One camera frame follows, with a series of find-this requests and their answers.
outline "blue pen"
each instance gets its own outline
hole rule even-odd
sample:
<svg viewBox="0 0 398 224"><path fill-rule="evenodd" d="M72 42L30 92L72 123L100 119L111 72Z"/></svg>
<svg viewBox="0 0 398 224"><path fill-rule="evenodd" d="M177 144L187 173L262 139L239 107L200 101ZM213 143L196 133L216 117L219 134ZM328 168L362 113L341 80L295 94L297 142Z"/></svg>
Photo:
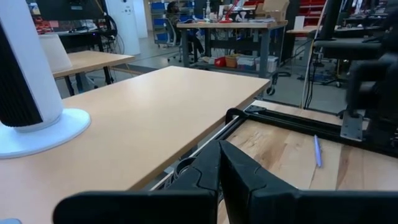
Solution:
<svg viewBox="0 0 398 224"><path fill-rule="evenodd" d="M315 159L317 160L318 167L322 166L321 149L319 147L318 136L314 135L313 141L315 143Z"/></svg>

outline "chair wheel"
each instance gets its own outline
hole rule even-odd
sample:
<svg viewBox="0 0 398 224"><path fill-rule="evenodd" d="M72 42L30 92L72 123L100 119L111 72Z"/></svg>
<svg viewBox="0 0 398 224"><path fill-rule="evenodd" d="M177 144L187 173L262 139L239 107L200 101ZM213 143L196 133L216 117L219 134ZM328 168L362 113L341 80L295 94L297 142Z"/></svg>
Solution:
<svg viewBox="0 0 398 224"><path fill-rule="evenodd" d="M275 94L275 89L274 88L268 88L266 90L267 95L272 96L273 94Z"/></svg>

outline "wood grain surface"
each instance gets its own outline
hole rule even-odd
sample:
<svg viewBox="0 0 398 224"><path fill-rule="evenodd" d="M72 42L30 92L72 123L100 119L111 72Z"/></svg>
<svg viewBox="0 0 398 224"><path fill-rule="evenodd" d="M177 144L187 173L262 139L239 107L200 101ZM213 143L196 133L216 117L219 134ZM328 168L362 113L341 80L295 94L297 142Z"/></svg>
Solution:
<svg viewBox="0 0 398 224"><path fill-rule="evenodd" d="M80 72L91 72L107 66L120 65L134 60L131 55L118 55L105 52L82 51L68 54L72 68L55 72L54 78L74 75Z"/></svg>
<svg viewBox="0 0 398 224"><path fill-rule="evenodd" d="M270 110L317 119L333 124L341 121L330 114L255 101ZM398 159L320 139L321 168L315 162L313 136L255 121L246 121L228 141L263 168L299 189L398 190ZM227 224L224 202L219 205L218 223Z"/></svg>
<svg viewBox="0 0 398 224"><path fill-rule="evenodd" d="M287 21L280 22L231 22L231 23L178 23L178 28L226 28L226 29L240 29L240 28L250 28L250 29L271 29L280 26L286 26Z"/></svg>
<svg viewBox="0 0 398 224"><path fill-rule="evenodd" d="M167 67L64 99L90 114L90 127L54 149L0 160L0 219L49 224L72 194L141 189L268 82Z"/></svg>

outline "metal plate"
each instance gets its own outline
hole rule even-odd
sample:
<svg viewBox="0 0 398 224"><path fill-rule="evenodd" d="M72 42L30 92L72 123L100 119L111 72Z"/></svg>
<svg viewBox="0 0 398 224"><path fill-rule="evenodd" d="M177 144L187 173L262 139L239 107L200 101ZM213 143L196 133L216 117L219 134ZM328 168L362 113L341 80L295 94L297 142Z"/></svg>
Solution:
<svg viewBox="0 0 398 224"><path fill-rule="evenodd" d="M362 141L362 122L362 115L359 114L358 117L353 118L349 115L348 111L344 111L340 136L354 141Z"/></svg>

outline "wooden board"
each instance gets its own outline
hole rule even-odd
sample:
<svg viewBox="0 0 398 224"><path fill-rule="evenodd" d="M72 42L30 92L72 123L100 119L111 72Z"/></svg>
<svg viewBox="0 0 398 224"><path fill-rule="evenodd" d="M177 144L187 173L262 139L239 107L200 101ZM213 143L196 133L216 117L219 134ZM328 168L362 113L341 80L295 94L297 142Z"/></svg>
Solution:
<svg viewBox="0 0 398 224"><path fill-rule="evenodd" d="M231 23L178 23L178 28L227 28L227 29L240 29L240 28L250 28L250 29L271 29L280 26L286 26L287 21L281 22L231 22Z"/></svg>
<svg viewBox="0 0 398 224"><path fill-rule="evenodd" d="M55 149L0 160L0 219L49 224L69 195L141 189L268 82L167 67L64 99L89 112L90 127Z"/></svg>
<svg viewBox="0 0 398 224"><path fill-rule="evenodd" d="M286 31L286 33L288 34L308 34L311 31L314 31L317 29L317 26L305 26L303 27L303 29L292 29L292 30L288 30Z"/></svg>
<svg viewBox="0 0 398 224"><path fill-rule="evenodd" d="M134 60L134 56L118 55L105 52L82 51L68 54L72 68L55 72L54 78L74 75L80 72L90 72L107 66L120 65Z"/></svg>
<svg viewBox="0 0 398 224"><path fill-rule="evenodd" d="M255 101L283 113L338 124L333 115ZM320 139L322 168L317 167L313 136L255 121L243 123L228 139L263 168L299 189L398 190L398 159ZM222 202L218 223L229 223Z"/></svg>

